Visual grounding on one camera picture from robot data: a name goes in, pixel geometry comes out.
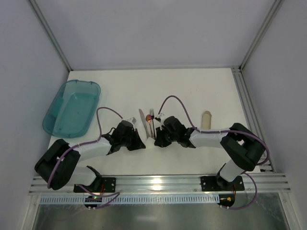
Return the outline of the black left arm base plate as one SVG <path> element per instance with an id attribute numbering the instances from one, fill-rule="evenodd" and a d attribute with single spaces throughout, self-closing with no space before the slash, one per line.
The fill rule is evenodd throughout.
<path id="1" fill-rule="evenodd" d="M 116 189 L 116 178 L 115 177 L 105 177 L 105 176 L 94 176 L 87 181 L 78 182 L 74 185 L 73 191 L 75 193 L 84 193 L 85 190 L 79 185 L 85 188 L 87 191 L 92 193 L 114 193 Z"/>

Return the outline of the black fork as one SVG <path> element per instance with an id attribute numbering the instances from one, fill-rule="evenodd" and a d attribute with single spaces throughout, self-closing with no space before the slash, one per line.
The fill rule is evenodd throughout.
<path id="1" fill-rule="evenodd" d="M 150 116 L 151 116 L 151 124 L 153 127 L 153 136 L 154 138 L 156 138 L 155 127 L 154 127 L 154 110 L 152 108 L 150 109 Z"/>

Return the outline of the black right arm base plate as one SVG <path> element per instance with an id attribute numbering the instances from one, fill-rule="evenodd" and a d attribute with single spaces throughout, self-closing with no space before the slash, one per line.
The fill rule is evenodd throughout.
<path id="1" fill-rule="evenodd" d="M 241 176 L 237 176 L 234 181 L 227 182 L 218 175 L 200 177 L 201 190 L 203 192 L 221 192 L 221 191 L 244 191 L 244 183 Z"/>

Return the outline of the silver table knife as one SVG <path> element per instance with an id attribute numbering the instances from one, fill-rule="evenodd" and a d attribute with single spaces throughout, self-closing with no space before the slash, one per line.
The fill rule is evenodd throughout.
<path id="1" fill-rule="evenodd" d="M 140 113 L 140 118 L 141 118 L 144 130 L 145 130 L 146 138 L 149 138 L 150 137 L 150 133 L 148 131 L 145 115 L 144 115 L 142 109 L 139 109 L 139 113 Z"/>

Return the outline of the iridescent pink spoon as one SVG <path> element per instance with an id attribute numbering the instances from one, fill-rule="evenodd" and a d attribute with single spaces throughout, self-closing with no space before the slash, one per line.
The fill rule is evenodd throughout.
<path id="1" fill-rule="evenodd" d="M 146 121 L 148 123 L 148 126 L 150 128 L 150 135 L 151 135 L 151 138 L 154 138 L 154 133 L 153 133 L 153 130 L 152 130 L 152 127 L 151 127 L 151 121 L 152 121 L 152 117 L 150 115 L 147 115 L 146 116 Z"/>

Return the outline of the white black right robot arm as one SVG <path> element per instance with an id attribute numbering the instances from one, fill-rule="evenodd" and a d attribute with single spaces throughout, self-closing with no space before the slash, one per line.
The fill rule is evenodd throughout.
<path id="1" fill-rule="evenodd" d="M 165 148 L 173 142 L 184 148 L 212 147 L 222 148 L 230 157 L 215 176 L 217 186 L 221 190 L 231 189 L 234 180 L 242 173 L 255 169 L 266 150 L 261 139 L 240 123 L 234 123 L 228 129 L 199 130 L 195 127 L 186 128 L 177 118 L 155 118 L 160 122 L 156 128 L 155 146 Z"/>

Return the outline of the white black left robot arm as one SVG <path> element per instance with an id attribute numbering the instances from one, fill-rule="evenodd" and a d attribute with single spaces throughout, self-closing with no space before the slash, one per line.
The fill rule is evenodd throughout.
<path id="1" fill-rule="evenodd" d="M 73 184 L 91 192 L 99 192 L 103 176 L 92 166 L 78 167 L 77 164 L 97 156 L 113 154 L 122 147 L 129 151 L 146 148 L 138 130 L 127 120 L 122 120 L 111 134 L 103 134 L 94 141 L 73 145 L 63 139 L 56 140 L 35 164 L 35 172 L 53 190 Z"/>

